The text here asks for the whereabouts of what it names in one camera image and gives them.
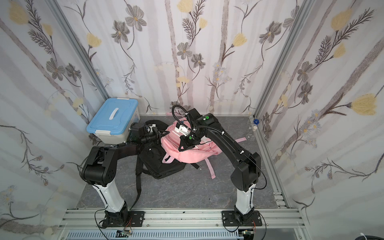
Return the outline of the black backpack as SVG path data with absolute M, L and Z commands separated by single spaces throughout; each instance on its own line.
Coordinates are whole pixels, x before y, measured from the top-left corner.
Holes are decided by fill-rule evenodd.
M 162 132 L 169 132 L 167 128 L 168 124 L 163 123 Z M 148 142 L 145 144 L 137 144 L 137 162 L 136 162 L 136 189 L 137 197 L 133 206 L 138 202 L 141 192 L 141 175 L 146 174 L 152 176 L 155 179 L 162 179 L 182 171 L 186 163 L 179 162 L 178 160 L 172 160 L 170 156 L 166 154 L 166 151 L 161 145 L 161 140 L 157 144 L 155 142 Z

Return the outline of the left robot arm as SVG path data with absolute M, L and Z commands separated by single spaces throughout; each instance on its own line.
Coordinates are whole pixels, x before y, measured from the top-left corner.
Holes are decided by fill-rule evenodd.
M 128 156 L 138 156 L 136 167 L 137 198 L 141 195 L 141 174 L 162 179 L 170 174 L 161 167 L 160 139 L 168 132 L 141 137 L 134 142 L 123 142 L 107 147 L 93 147 L 81 172 L 81 178 L 96 189 L 105 204 L 105 217 L 97 226 L 125 227 L 129 224 L 130 211 L 115 183 L 117 162 Z

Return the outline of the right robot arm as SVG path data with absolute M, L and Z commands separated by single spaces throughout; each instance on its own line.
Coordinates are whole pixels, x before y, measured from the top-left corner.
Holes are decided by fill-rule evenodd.
M 213 114 L 201 115 L 195 109 L 185 117 L 190 124 L 188 134 L 180 136 L 180 152 L 191 151 L 203 137 L 210 139 L 227 156 L 234 167 L 231 181 L 237 188 L 234 216 L 238 225 L 245 224 L 254 214 L 253 190 L 261 175 L 261 157 L 243 148 L 219 123 Z

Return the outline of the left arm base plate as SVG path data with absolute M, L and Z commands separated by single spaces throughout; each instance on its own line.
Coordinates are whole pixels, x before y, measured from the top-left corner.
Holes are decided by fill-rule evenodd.
M 129 211 L 121 213 L 110 213 L 105 211 L 105 218 L 101 223 L 101 228 L 109 227 L 142 227 L 145 219 L 144 211 Z

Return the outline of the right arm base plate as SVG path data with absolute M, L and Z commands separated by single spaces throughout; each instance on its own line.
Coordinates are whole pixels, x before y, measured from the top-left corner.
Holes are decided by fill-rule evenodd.
M 263 225 L 259 211 L 250 211 L 246 215 L 238 211 L 222 211 L 221 217 L 224 227 L 261 227 Z

